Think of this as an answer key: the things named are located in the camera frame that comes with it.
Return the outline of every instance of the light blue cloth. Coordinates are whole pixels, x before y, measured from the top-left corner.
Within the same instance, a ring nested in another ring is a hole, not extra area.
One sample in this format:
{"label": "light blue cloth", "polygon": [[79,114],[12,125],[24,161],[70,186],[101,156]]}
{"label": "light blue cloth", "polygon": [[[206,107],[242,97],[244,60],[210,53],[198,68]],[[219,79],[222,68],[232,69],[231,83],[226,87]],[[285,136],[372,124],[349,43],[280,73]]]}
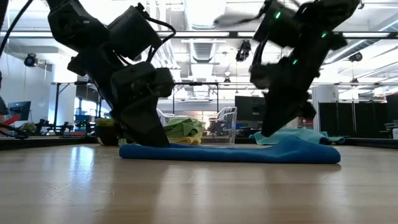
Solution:
{"label": "light blue cloth", "polygon": [[259,145],[274,145],[277,144],[281,139],[288,136],[295,136],[305,141],[315,144],[342,144],[344,143],[343,137],[328,137],[326,132],[317,132],[311,129],[300,129],[300,128],[284,128],[277,131],[270,137],[264,137],[261,132],[252,134],[250,138],[255,139]]}

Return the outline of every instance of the clear plastic bin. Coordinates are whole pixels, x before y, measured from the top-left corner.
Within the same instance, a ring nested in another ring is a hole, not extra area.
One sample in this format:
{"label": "clear plastic bin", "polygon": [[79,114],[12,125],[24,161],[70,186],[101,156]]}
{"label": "clear plastic bin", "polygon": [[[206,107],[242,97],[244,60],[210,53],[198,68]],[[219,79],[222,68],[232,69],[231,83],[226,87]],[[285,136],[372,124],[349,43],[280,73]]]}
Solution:
{"label": "clear plastic bin", "polygon": [[157,114],[163,126],[168,125],[173,118],[191,118],[201,121],[202,135],[199,144],[233,145],[236,135],[236,113],[237,109],[234,106],[224,107],[217,114],[195,116],[164,114],[157,109]]}

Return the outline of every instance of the black partition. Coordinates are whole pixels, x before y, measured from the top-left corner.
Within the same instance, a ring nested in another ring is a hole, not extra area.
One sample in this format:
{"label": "black partition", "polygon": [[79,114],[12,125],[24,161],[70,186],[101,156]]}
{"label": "black partition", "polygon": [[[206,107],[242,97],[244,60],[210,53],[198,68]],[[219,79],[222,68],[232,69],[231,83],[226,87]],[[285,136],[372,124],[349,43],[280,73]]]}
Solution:
{"label": "black partition", "polygon": [[319,103],[320,130],[330,136],[386,138],[387,104],[375,102]]}
{"label": "black partition", "polygon": [[340,136],[354,136],[355,135],[355,124],[353,116],[353,104],[352,103],[338,103],[338,135]]}
{"label": "black partition", "polygon": [[337,103],[319,104],[319,123],[321,131],[326,131],[330,136],[339,135]]}
{"label": "black partition", "polygon": [[376,117],[373,103],[355,103],[355,118],[356,137],[375,138]]}
{"label": "black partition", "polygon": [[386,96],[388,123],[398,120],[398,94]]}

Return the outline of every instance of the fabric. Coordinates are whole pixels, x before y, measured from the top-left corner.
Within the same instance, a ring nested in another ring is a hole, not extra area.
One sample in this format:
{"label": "fabric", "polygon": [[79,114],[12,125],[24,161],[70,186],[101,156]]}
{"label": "fabric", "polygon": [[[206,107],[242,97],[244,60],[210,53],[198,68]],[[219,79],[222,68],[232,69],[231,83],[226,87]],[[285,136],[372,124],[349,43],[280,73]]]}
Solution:
{"label": "fabric", "polygon": [[336,164],[340,153],[331,146],[314,144],[289,136],[264,148],[210,147],[171,144],[169,148],[127,144],[120,147],[125,159],[160,159],[177,161],[262,162],[299,164]]}
{"label": "fabric", "polygon": [[200,144],[202,122],[191,118],[173,118],[164,126],[164,131],[170,142]]}
{"label": "fabric", "polygon": [[170,143],[176,144],[191,144],[191,145],[199,145],[201,143],[202,132],[194,136],[187,136],[184,138],[169,138]]}
{"label": "fabric", "polygon": [[328,137],[326,132],[317,132],[311,129],[300,129],[300,128],[284,128],[277,131],[275,134],[270,137],[265,137],[259,131],[258,133],[250,136],[250,138],[254,138],[259,145],[273,145],[277,144],[281,139],[286,138],[287,136],[296,136],[300,139],[306,140],[308,142],[312,142],[315,144],[342,144],[344,143],[343,137]]}

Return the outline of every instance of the green cloth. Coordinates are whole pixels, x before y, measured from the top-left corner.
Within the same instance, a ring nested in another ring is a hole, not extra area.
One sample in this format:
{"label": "green cloth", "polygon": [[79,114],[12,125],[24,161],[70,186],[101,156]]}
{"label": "green cloth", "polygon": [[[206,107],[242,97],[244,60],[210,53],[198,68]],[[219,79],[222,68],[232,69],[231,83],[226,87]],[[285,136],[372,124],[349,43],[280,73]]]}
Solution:
{"label": "green cloth", "polygon": [[165,126],[168,138],[192,137],[202,131],[202,123],[197,119],[173,118]]}

